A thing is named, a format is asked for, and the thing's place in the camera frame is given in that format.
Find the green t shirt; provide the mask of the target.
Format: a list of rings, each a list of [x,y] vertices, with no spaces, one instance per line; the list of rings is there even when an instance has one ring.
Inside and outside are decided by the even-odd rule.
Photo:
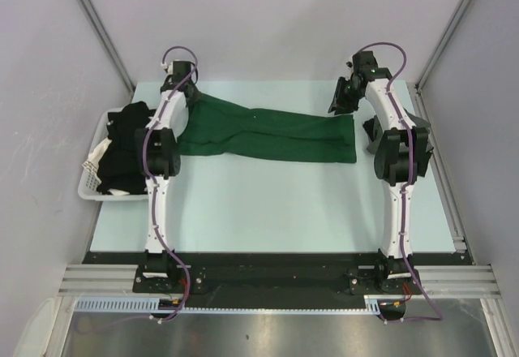
[[[184,156],[234,154],[269,161],[357,162],[354,119],[247,108],[204,94],[178,139]]]

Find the white plastic basket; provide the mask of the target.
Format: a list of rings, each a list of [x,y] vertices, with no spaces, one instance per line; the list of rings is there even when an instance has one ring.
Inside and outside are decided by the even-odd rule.
[[[119,112],[122,107],[113,108],[105,111],[97,124],[97,129],[92,138],[92,143],[88,153],[92,152],[94,148],[108,135],[106,125],[108,123],[108,113]],[[117,202],[117,201],[141,201],[147,200],[148,195],[104,195],[97,191],[100,181],[96,175],[89,171],[83,170],[79,179],[78,195],[83,200],[93,200],[97,202]]]

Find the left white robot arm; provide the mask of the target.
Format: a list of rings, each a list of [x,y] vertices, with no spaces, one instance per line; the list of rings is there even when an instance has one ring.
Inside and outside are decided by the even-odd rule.
[[[193,80],[198,69],[192,61],[163,63],[166,78],[161,99],[146,127],[135,132],[138,163],[148,193],[148,233],[144,259],[138,270],[159,290],[173,290],[179,282],[175,259],[167,244],[167,202],[169,190],[181,168],[178,137],[186,130],[190,106],[197,102]]]

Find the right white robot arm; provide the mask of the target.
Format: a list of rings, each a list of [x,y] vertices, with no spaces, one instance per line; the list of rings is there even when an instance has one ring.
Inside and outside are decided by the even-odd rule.
[[[384,293],[419,286],[410,246],[410,203],[414,185],[426,175],[431,158],[429,131],[401,104],[393,87],[395,74],[379,66],[371,45],[353,54],[347,67],[328,111],[352,114],[365,99],[375,112],[369,123],[375,176],[384,193],[384,234],[374,283]]]

